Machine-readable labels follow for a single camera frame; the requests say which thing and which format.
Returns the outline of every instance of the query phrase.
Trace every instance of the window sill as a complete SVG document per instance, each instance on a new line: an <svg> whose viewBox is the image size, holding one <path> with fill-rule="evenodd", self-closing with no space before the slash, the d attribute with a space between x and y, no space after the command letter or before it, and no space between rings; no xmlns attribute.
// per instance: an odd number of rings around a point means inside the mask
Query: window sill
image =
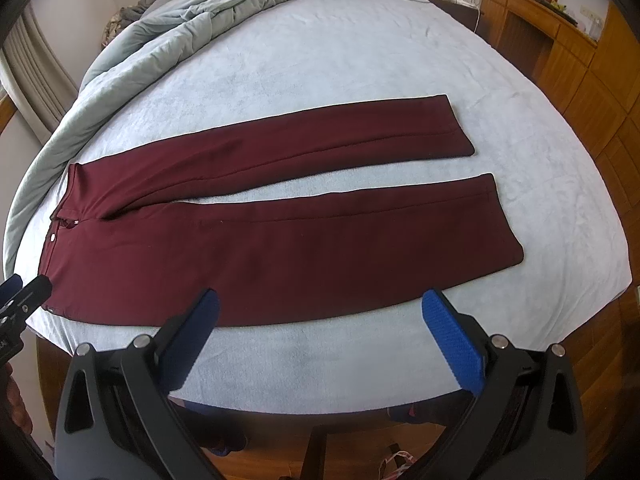
<svg viewBox="0 0 640 480"><path fill-rule="evenodd" d="M2 132L6 128L11 118L14 116L15 112L16 108L14 102L11 101L11 98L9 96L5 96L0 101L0 135L2 135Z"/></svg>

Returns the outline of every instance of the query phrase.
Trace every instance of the pants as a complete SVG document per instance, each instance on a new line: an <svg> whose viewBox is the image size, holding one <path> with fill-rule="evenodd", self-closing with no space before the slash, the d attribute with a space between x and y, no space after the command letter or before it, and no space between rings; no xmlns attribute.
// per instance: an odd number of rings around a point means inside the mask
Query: pants
<svg viewBox="0 0 640 480"><path fill-rule="evenodd" d="M214 128L69 167L45 241L46 308L160 326L203 288L219 326L354 314L522 261L490 174L253 203L172 202L326 171L471 155L445 96Z"/></svg>

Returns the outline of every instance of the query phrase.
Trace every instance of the hand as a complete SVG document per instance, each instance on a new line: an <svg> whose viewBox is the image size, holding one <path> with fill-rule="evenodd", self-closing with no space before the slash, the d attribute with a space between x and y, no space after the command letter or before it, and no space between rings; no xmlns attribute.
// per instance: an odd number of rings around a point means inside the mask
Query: hand
<svg viewBox="0 0 640 480"><path fill-rule="evenodd" d="M6 371L9 375L14 371L9 363L6 364ZM9 383L6 388L6 398L11 406L9 414L14 424L23 430L25 434L31 434L31 431L33 431L33 423L20 395L20 388L18 388L18 385L12 377L9 377Z"/></svg>

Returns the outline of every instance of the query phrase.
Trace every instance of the mattress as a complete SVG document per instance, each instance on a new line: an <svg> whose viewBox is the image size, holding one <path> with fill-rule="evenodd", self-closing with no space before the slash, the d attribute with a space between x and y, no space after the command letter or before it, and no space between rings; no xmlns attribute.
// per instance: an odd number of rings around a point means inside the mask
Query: mattress
<svg viewBox="0 0 640 480"><path fill-rule="evenodd" d="M265 10L130 101L73 162L297 110L436 94L449 97L474 156L335 171L191 202L274 200L493 173L524 262L446 296L489 334L545 349L630 283L622 226L593 161L544 94L432 4L291 0ZM49 216L65 188L66 176L28 225L15 266L25 280L37 273ZM98 350L121 348L156 331L83 324L42 310L28 323L68 352L84 341ZM255 412L337 413L458 387L415 300L355 316L215 329L174 395Z"/></svg>

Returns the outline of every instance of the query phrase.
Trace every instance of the silver bolt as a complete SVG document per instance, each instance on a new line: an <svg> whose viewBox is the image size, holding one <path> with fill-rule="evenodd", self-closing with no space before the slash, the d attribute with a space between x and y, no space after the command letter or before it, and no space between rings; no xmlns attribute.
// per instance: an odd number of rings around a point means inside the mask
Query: silver bolt
<svg viewBox="0 0 640 480"><path fill-rule="evenodd" d="M551 345L551 351L554 353L554 355L558 357L564 357L564 354L566 354L566 351L564 350L564 346L559 345L557 343L555 345Z"/></svg>
<svg viewBox="0 0 640 480"><path fill-rule="evenodd" d="M78 348L76 348L76 354L87 355L89 350L91 350L91 345L89 345L89 343L80 343Z"/></svg>
<svg viewBox="0 0 640 480"><path fill-rule="evenodd" d="M147 334L139 335L133 340L133 346L135 346L135 348L144 348L149 343L151 343L151 338Z"/></svg>
<svg viewBox="0 0 640 480"><path fill-rule="evenodd" d="M491 336L491 344L496 348L503 350L507 348L507 346L509 346L509 340L501 334L496 334L494 336Z"/></svg>

